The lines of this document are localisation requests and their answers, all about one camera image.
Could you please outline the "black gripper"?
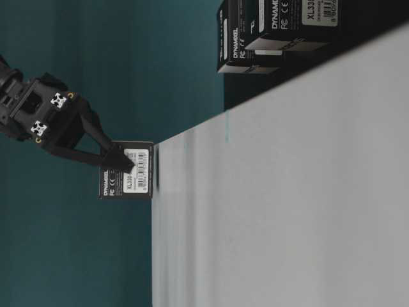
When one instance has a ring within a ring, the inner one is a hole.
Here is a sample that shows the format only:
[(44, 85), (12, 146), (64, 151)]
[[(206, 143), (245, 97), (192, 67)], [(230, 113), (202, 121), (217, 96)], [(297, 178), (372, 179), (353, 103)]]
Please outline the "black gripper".
[[(75, 148), (85, 133), (98, 143), (100, 155)], [(92, 166), (118, 171), (135, 166), (124, 149), (105, 135), (89, 103), (49, 74), (24, 81), (21, 72), (6, 73), (6, 135)]]

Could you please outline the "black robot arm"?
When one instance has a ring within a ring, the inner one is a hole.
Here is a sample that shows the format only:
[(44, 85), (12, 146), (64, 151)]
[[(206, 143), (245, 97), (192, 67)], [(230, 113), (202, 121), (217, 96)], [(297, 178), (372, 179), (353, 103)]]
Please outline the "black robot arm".
[(50, 74), (25, 80), (1, 60), (1, 133), (47, 153), (128, 173), (134, 162), (103, 131), (98, 114)]

